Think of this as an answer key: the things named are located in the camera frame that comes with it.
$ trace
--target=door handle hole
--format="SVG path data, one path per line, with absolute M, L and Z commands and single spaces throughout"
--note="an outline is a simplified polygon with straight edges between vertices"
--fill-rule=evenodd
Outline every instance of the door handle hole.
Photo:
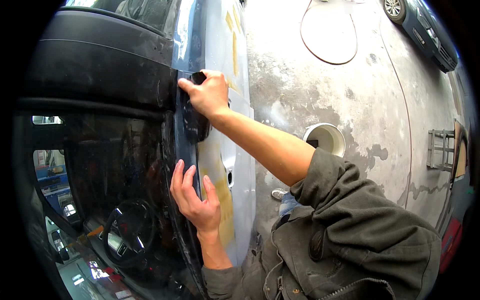
M 232 184 L 232 170 L 228 171 L 227 179 L 228 179 L 228 186 L 231 186 L 231 184 Z

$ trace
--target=dark blue car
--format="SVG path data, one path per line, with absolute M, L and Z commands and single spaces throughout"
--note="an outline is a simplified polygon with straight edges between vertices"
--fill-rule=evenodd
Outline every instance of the dark blue car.
M 422 52 L 447 73 L 458 63 L 455 47 L 440 20 L 422 0 L 383 0 L 384 11 L 402 25 Z

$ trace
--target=right hand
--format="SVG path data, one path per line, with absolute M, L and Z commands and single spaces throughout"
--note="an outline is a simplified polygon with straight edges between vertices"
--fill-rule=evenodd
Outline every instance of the right hand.
M 201 85 L 180 78 L 179 86 L 188 93 L 190 102 L 207 119 L 212 120 L 216 115 L 229 111 L 228 82 L 220 71 L 201 70 L 207 77 Z

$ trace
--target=jeans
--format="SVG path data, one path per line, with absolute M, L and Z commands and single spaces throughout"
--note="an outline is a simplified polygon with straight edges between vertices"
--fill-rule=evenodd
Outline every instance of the jeans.
M 282 197 L 282 204 L 280 204 L 280 208 L 278 209 L 278 216 L 283 217 L 284 215 L 290 214 L 296 206 L 301 206 L 301 204 L 295 201 L 295 197 L 293 197 L 290 192 L 286 193 Z

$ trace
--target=white sneaker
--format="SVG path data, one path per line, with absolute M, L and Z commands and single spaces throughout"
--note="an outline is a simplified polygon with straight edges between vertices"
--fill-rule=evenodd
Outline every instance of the white sneaker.
M 274 189 L 272 191 L 272 197 L 274 197 L 276 200 L 279 200 L 281 201 L 282 200 L 282 197 L 288 193 L 287 191 L 283 190 L 283 189 Z

